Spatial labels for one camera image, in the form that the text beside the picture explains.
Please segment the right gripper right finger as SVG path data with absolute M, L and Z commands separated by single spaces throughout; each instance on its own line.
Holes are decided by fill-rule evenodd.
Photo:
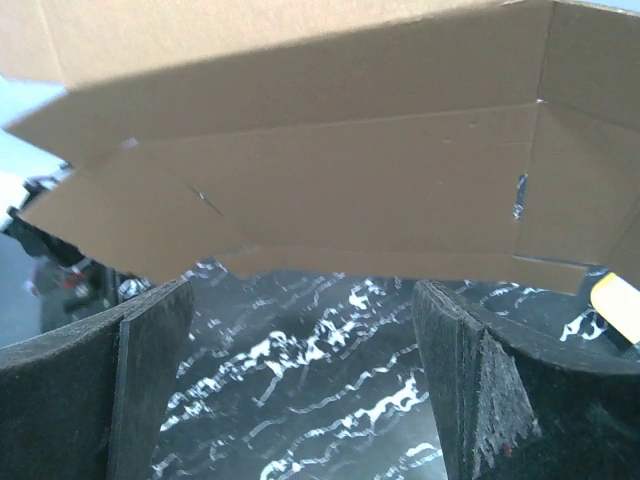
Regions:
M 420 281 L 413 324 L 451 479 L 635 479 L 639 365 Z

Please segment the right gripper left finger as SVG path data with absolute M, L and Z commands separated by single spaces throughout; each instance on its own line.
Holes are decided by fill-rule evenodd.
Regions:
M 173 280 L 2 348 L 2 478 L 148 478 L 193 313 Z

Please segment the cardboard box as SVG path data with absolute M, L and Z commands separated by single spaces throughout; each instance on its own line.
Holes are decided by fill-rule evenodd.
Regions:
M 585 1 L 5 1 L 20 219 L 162 283 L 639 280 L 639 12 Z

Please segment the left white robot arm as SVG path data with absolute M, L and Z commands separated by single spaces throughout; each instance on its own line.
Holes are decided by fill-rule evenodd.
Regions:
M 19 217 L 71 171 L 70 165 L 61 164 L 46 175 L 19 177 L 9 184 L 8 199 L 3 204 L 1 233 L 17 241 L 36 260 L 26 288 L 40 300 L 40 328 L 44 333 L 108 310 L 152 287 L 148 280 L 107 267 Z

